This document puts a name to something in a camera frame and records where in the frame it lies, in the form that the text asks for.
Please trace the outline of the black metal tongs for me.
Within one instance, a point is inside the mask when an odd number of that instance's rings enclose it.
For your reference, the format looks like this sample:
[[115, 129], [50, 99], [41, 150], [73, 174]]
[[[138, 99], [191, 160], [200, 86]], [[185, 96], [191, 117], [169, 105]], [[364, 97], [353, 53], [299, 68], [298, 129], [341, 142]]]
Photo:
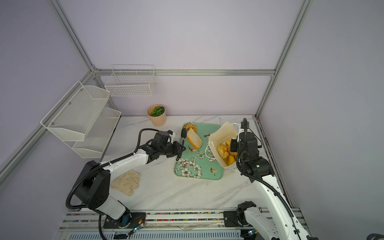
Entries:
[[187, 138], [187, 132], [188, 130], [186, 128], [183, 128], [181, 131], [181, 142], [179, 143], [179, 146], [178, 146], [178, 155], [177, 155], [176, 161], [180, 160], [180, 158], [182, 157], [182, 153], [186, 150], [185, 140]]

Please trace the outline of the fake toast slice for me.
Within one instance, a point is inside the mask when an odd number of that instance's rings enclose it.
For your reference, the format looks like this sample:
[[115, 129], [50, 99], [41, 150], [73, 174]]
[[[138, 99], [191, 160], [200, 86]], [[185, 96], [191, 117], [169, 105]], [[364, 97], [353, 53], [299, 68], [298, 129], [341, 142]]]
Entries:
[[203, 140], [192, 128], [187, 131], [187, 139], [197, 149], [200, 149], [203, 145]]

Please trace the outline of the yellow ridged fake croissant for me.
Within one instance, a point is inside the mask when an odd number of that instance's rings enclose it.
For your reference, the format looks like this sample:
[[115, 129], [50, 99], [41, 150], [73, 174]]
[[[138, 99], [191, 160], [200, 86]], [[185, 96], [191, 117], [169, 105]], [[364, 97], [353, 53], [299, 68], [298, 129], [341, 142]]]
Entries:
[[236, 162], [238, 153], [231, 151], [231, 140], [226, 141], [226, 147], [227, 147], [226, 153], [228, 153], [228, 156], [225, 161], [226, 161], [226, 164], [230, 166]]

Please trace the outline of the orange fake donut bread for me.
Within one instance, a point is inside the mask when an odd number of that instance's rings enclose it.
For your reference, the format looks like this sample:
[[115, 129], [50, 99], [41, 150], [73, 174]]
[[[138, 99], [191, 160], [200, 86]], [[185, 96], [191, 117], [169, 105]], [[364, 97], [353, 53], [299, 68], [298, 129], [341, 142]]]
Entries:
[[197, 133], [197, 127], [194, 124], [187, 124], [187, 125], [184, 126], [184, 128], [187, 131], [193, 130], [195, 133]]

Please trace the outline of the white paper bag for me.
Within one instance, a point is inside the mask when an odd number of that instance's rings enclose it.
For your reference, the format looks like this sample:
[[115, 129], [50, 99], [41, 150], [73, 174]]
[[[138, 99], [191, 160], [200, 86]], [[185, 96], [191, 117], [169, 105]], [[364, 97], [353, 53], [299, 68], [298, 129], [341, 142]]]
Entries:
[[218, 151], [218, 148], [223, 146], [226, 148], [227, 152], [228, 145], [226, 144], [226, 142], [233, 139], [237, 139], [238, 131], [235, 129], [234, 125], [235, 123], [231, 124], [229, 122], [225, 122], [216, 132], [210, 134], [208, 144], [214, 158], [224, 169], [237, 172], [238, 169], [236, 167], [236, 164], [232, 163], [228, 165], [226, 162], [226, 158], [223, 159]]

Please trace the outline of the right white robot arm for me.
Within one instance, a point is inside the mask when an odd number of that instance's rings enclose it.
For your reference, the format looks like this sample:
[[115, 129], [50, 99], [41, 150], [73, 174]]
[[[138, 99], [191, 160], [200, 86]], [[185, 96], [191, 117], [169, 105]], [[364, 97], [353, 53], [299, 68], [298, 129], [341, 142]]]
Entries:
[[258, 137], [249, 128], [248, 120], [243, 119], [237, 139], [231, 142], [231, 150], [238, 154], [237, 169], [261, 195], [272, 219], [265, 217], [254, 202], [246, 201], [237, 208], [239, 224], [253, 227], [264, 240], [314, 239], [288, 204], [270, 162], [260, 156], [258, 142]]

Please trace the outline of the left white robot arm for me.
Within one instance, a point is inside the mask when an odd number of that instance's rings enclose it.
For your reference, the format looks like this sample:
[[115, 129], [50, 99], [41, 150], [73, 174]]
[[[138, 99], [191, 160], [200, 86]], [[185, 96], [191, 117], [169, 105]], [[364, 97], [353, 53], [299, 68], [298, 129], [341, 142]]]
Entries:
[[107, 220], [113, 220], [120, 229], [132, 227], [131, 235], [142, 228], [146, 216], [135, 221], [131, 211], [110, 195], [111, 181], [136, 167], [153, 162], [160, 156], [180, 159], [186, 150], [184, 142], [174, 140], [175, 133], [171, 130], [165, 132], [153, 129], [155, 136], [141, 144], [141, 136], [145, 131], [146, 129], [139, 131], [138, 142], [132, 153], [108, 162], [86, 163], [66, 198], [66, 208], [88, 208], [100, 217], [106, 216]]

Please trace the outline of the green floral tray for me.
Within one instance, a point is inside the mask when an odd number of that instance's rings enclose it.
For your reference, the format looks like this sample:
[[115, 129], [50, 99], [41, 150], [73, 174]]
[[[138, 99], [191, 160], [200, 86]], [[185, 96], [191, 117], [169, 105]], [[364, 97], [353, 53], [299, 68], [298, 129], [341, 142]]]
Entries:
[[210, 134], [216, 132], [220, 125], [189, 122], [185, 123], [184, 126], [187, 124], [194, 124], [197, 127], [197, 134], [203, 140], [203, 145], [200, 149], [197, 149], [189, 140], [185, 140], [186, 150], [183, 152], [181, 159], [175, 162], [175, 174], [178, 177], [185, 178], [221, 179], [224, 175], [224, 168], [214, 158], [208, 144]]

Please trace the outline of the potted green plant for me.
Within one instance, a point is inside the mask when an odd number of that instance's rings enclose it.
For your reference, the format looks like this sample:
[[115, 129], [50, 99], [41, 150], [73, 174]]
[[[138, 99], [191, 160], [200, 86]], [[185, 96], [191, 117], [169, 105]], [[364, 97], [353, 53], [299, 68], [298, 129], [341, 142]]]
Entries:
[[156, 127], [166, 123], [166, 108], [163, 105], [152, 105], [147, 110], [148, 117]]

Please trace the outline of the white two-tier mesh shelf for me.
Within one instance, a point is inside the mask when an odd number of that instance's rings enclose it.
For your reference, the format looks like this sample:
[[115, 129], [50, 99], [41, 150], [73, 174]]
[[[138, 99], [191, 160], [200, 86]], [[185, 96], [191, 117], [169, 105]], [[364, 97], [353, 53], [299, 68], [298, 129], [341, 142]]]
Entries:
[[121, 118], [109, 100], [109, 91], [78, 81], [41, 125], [81, 158], [101, 159]]

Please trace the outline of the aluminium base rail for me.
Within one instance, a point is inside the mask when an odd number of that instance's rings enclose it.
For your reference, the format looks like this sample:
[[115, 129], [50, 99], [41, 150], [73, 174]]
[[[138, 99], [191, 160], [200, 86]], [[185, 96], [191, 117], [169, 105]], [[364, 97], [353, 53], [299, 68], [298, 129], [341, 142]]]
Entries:
[[[241, 228], [235, 209], [191, 210], [191, 211], [147, 211], [132, 212], [132, 229], [140, 220], [144, 221], [146, 230], [199, 230], [218, 228]], [[99, 214], [92, 211], [68, 212], [61, 224], [60, 232], [97, 231]]]

